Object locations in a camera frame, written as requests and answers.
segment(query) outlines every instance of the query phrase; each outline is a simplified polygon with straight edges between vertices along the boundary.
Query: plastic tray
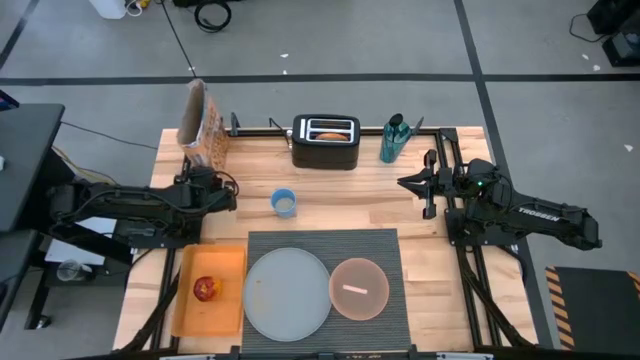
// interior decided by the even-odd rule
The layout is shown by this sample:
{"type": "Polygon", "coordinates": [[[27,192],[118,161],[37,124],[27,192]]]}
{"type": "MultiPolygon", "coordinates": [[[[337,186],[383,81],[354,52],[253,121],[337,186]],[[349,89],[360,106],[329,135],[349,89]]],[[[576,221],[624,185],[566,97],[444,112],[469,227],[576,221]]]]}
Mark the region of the plastic tray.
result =
{"type": "Polygon", "coordinates": [[[182,255],[182,271],[173,313],[173,336],[234,336],[242,326],[242,289],[247,268],[243,246],[189,245],[182,255]],[[193,294],[196,279],[222,281],[222,292],[211,301],[193,294]]]}

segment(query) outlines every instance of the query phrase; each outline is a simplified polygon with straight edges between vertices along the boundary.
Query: gray floor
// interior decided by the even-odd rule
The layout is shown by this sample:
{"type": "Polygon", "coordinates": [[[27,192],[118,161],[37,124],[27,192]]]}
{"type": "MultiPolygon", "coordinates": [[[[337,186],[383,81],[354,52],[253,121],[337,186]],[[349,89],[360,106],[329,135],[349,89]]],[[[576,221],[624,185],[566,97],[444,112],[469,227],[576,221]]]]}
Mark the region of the gray floor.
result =
{"type": "MultiPolygon", "coordinates": [[[[465,0],[485,74],[590,74],[612,69],[599,44],[568,35],[571,16],[595,0],[465,0]],[[600,70],[595,72],[593,66],[600,70]]],[[[27,0],[0,2],[0,48],[27,0]]],[[[452,0],[245,0],[220,34],[200,32],[192,14],[167,8],[196,72],[210,75],[470,74],[452,0]]],[[[584,21],[576,31],[593,36],[584,21]]],[[[190,76],[162,8],[138,18],[100,19],[88,1],[40,0],[4,67],[7,78],[190,76]]],[[[640,146],[640,83],[488,83],[498,130],[518,191],[589,207],[605,247],[581,252],[547,237],[529,239],[537,273],[547,265],[640,271],[634,239],[640,214],[634,179],[640,146]]],[[[64,120],[123,139],[157,144],[177,127],[187,88],[174,85],[3,86],[21,102],[67,107],[64,120]]],[[[473,82],[210,84],[221,111],[243,127],[268,117],[290,125],[305,112],[344,113],[382,125],[396,112],[427,125],[480,125],[473,82]]],[[[63,126],[56,145],[83,167],[122,183],[147,184],[155,154],[63,126]]],[[[537,279],[541,285],[544,279],[537,279]]],[[[122,287],[54,289],[47,329],[22,324],[38,281],[30,274],[0,333],[7,358],[65,358],[110,350],[122,287]]],[[[548,294],[543,293],[548,302],[548,294]]],[[[554,344],[558,346],[555,330],[554,344]]]]}

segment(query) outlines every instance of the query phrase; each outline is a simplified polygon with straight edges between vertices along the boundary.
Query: black toaster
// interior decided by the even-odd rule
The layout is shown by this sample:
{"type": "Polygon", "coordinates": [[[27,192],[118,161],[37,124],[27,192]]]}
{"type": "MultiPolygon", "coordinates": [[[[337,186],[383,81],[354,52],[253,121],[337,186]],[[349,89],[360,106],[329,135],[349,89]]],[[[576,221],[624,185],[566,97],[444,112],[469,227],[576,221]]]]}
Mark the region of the black toaster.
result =
{"type": "Polygon", "coordinates": [[[360,121],[343,115],[298,115],[291,156],[300,168],[352,170],[358,165],[360,121]]]}

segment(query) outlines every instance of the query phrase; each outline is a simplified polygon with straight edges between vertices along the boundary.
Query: placemat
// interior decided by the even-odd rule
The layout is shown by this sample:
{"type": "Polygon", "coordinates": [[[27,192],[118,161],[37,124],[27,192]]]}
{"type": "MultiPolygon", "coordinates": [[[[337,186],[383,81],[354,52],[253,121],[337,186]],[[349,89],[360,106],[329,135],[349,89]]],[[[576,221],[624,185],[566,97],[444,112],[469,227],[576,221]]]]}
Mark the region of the placemat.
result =
{"type": "Polygon", "coordinates": [[[407,350],[411,346],[402,262],[395,229],[285,231],[249,233],[248,266],[268,252],[295,247],[315,255],[331,274],[344,260],[369,259],[389,280],[389,301],[380,315],[368,321],[345,318],[333,307],[324,324],[300,341],[278,342],[264,337],[244,318],[243,353],[310,353],[318,351],[407,350]]]}

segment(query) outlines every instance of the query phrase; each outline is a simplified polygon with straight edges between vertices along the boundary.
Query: wooden table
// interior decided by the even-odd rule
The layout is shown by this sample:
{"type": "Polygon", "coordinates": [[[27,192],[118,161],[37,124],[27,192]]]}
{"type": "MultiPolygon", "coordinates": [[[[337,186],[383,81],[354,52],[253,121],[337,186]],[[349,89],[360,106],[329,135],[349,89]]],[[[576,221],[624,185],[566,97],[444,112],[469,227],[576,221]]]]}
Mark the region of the wooden table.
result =
{"type": "MultiPolygon", "coordinates": [[[[491,160],[481,127],[459,127],[457,131],[464,162],[491,160]]],[[[176,132],[165,129],[162,133],[151,180],[154,187],[171,185],[174,174],[180,172],[183,153],[176,145],[176,132]]],[[[419,172],[424,154],[435,148],[434,137],[416,137],[388,165],[378,159],[380,138],[363,136],[355,170],[320,171],[294,167],[282,137],[233,138],[225,170],[240,185],[238,209],[207,215],[202,243],[246,246],[250,231],[396,228],[412,343],[419,351],[471,350],[458,263],[447,240],[444,198],[436,198],[438,216],[423,220],[424,200],[396,184],[397,178],[419,172]],[[271,209],[269,198],[278,187],[295,191],[297,217],[280,219],[271,209]]],[[[517,261],[495,247],[483,250],[496,303],[525,338],[536,342],[517,261]]],[[[132,269],[114,348],[128,343],[155,307],[165,256],[165,250],[154,250],[132,269]]],[[[178,252],[174,271],[180,260],[178,252]]],[[[476,305],[482,337],[488,344],[484,310],[477,299],[476,305]]],[[[162,347],[169,346],[172,313],[171,307],[165,317],[162,347]]],[[[180,352],[227,353],[231,345],[241,342],[241,336],[181,338],[180,352]]]]}

